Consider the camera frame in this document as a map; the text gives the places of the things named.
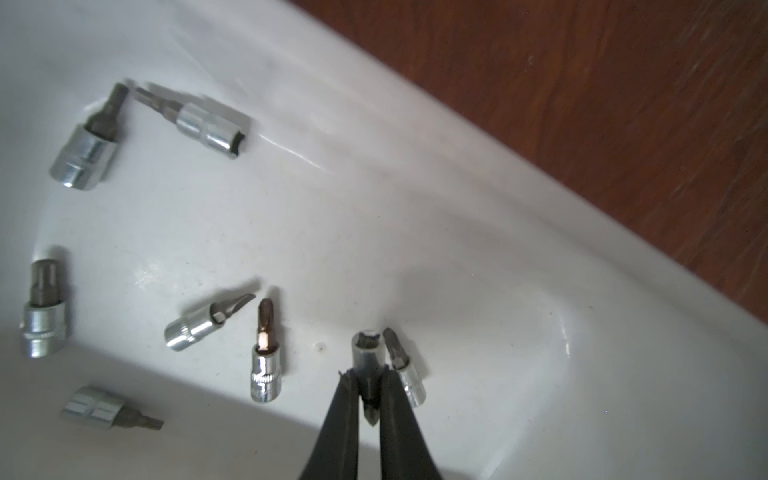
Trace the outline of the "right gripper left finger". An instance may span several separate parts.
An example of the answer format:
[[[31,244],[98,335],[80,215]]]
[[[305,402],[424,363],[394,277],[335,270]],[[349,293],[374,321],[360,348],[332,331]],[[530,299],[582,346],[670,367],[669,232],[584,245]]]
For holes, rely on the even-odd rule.
[[[340,375],[301,480],[358,478],[359,384],[353,369]]]

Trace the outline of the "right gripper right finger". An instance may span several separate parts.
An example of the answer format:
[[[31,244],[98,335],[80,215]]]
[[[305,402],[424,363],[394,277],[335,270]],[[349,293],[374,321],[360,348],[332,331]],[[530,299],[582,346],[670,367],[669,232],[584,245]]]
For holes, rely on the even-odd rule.
[[[398,374],[387,369],[380,391],[381,478],[442,479]]]

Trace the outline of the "white plastic storage box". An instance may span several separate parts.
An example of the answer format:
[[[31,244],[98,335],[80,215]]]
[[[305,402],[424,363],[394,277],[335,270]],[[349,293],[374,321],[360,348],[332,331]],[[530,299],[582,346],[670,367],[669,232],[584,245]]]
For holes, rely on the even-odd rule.
[[[98,185],[49,175],[114,85]],[[135,88],[236,123],[230,159]],[[68,336],[28,358],[31,265]],[[182,315],[255,299],[183,351]],[[251,398],[258,306],[282,389]],[[767,328],[281,1],[1,5],[1,475],[294,479],[352,336],[393,327],[447,479],[763,479]],[[81,387],[159,431],[64,420]]]

